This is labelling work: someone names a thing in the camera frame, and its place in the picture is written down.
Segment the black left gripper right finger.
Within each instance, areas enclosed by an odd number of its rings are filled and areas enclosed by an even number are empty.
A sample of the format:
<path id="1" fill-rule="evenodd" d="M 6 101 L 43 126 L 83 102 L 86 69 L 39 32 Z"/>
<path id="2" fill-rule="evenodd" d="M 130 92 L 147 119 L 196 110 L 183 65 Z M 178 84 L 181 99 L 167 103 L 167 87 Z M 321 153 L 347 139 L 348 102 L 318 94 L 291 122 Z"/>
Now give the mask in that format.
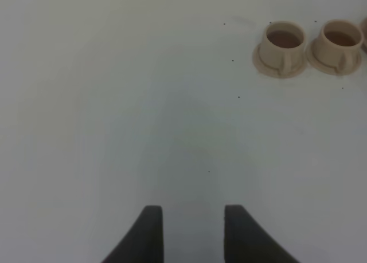
<path id="1" fill-rule="evenodd" d="M 297 262 L 242 205 L 224 210 L 225 262 Z"/>

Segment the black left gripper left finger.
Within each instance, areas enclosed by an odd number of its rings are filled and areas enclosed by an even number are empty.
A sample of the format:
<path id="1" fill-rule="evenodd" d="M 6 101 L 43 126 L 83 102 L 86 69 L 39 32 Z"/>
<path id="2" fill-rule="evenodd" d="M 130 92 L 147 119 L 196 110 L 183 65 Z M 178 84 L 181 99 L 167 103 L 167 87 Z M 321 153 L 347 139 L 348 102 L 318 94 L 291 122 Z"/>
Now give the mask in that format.
<path id="1" fill-rule="evenodd" d="M 144 207 L 129 231 L 103 262 L 164 262 L 162 207 Z"/>

